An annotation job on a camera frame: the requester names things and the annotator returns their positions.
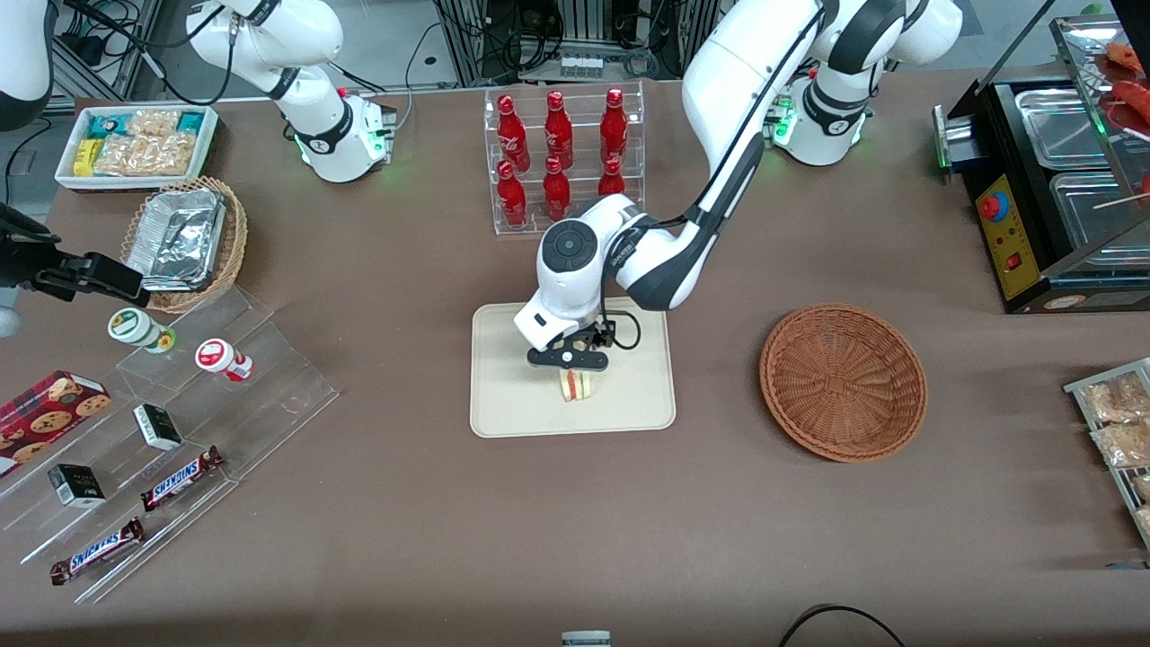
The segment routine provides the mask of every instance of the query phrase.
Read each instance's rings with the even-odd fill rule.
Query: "snickers bar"
[[[207,452],[197,456],[195,461],[184,465],[178,472],[160,482],[160,485],[140,494],[140,499],[144,501],[144,510],[147,513],[155,510],[164,500],[175,496],[187,486],[200,480],[213,468],[222,464],[223,457],[220,456],[220,452],[213,445]]]
[[[52,585],[60,586],[121,548],[136,542],[143,544],[145,539],[147,538],[144,536],[144,525],[140,524],[139,517],[132,517],[128,525],[89,546],[83,553],[72,555],[71,560],[61,560],[53,564]]]

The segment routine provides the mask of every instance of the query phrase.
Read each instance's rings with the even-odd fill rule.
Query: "acrylic display stand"
[[[575,163],[567,169],[567,179],[572,186],[572,203],[568,215],[599,197],[599,178],[603,177],[603,161],[599,156],[599,121],[607,106],[607,90],[619,87],[623,91],[623,111],[627,113],[627,153],[622,161],[620,175],[626,183],[624,194],[643,208],[645,199],[646,161],[643,140],[644,97],[639,83],[616,84],[582,84],[561,86],[567,114],[572,117],[572,130],[575,138]],[[527,149],[531,154],[531,167],[519,174],[520,182],[527,192],[527,225],[512,229],[499,206],[499,193],[496,185],[499,176],[496,164],[503,159],[499,147],[499,110],[496,99],[509,94],[515,100],[515,111],[523,126],[527,128]],[[546,176],[544,162],[547,159],[547,144],[543,134],[543,124],[547,120],[547,101],[536,87],[503,87],[488,90],[483,102],[483,136],[488,153],[488,182],[491,185],[491,213],[496,233],[542,233],[551,226],[547,217],[543,178]]]
[[[641,309],[624,296],[607,299],[643,326],[635,351],[607,354],[606,371],[591,373],[591,398],[564,402],[559,369],[527,363],[527,344],[513,321],[521,302],[485,305],[471,317],[471,431],[482,438],[593,434],[664,430],[675,422],[667,315]],[[619,338],[635,339],[623,317]]]
[[[100,382],[113,403],[31,463],[0,482],[3,541],[21,563],[43,571],[67,560],[138,516],[147,534],[57,587],[61,596],[97,602],[239,483],[302,428],[338,392],[292,349],[270,321],[271,310],[239,287],[177,318],[176,348],[164,355],[136,351]],[[244,383],[206,373],[193,355],[201,342],[224,339],[253,361]],[[184,442],[176,452],[147,446],[132,410],[146,402],[171,416]],[[212,470],[152,513],[140,493],[215,445],[227,464]],[[60,503],[47,471],[57,463],[90,467],[107,501],[82,510]]]

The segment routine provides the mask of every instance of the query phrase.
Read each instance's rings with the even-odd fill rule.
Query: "red switch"
[[[1002,210],[1002,202],[995,195],[987,195],[979,200],[979,215],[990,219]]]

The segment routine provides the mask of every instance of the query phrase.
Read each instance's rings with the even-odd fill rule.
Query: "yellow control panel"
[[[1003,175],[974,201],[990,247],[1003,294],[1012,299],[1041,278],[1034,251],[1014,207],[1014,193]]]

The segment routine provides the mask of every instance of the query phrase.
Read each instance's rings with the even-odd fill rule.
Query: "red cookie box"
[[[55,371],[0,407],[0,478],[110,402],[103,385]]]

